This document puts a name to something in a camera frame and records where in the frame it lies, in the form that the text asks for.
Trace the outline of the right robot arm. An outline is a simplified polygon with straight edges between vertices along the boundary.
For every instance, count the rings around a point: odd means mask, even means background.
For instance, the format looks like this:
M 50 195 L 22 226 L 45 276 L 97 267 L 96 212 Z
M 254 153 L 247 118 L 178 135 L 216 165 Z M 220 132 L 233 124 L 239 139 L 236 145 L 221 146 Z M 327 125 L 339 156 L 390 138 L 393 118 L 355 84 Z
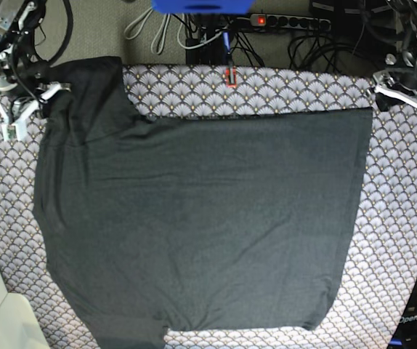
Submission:
M 49 70 L 68 47 L 73 33 L 73 12 L 63 2 L 67 26 L 60 48 L 45 60 L 36 51 L 35 32 L 46 14 L 45 1 L 3 1 L 0 4 L 0 116 L 4 140 L 23 140 L 28 119 L 42 115 L 58 92 L 71 85 L 50 81 Z

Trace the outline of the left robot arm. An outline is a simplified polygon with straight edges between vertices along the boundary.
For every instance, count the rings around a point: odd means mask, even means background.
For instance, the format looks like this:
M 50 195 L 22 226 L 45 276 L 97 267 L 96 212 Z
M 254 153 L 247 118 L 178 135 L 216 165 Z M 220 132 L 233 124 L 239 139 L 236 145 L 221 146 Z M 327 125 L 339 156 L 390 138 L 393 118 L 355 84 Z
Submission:
M 358 2 L 363 25 L 378 41 L 391 46 L 384 69 L 373 74 L 373 93 L 380 111 L 407 104 L 417 112 L 417 1 L 388 1 L 394 12 L 396 33 L 383 34 L 371 23 L 364 1 Z

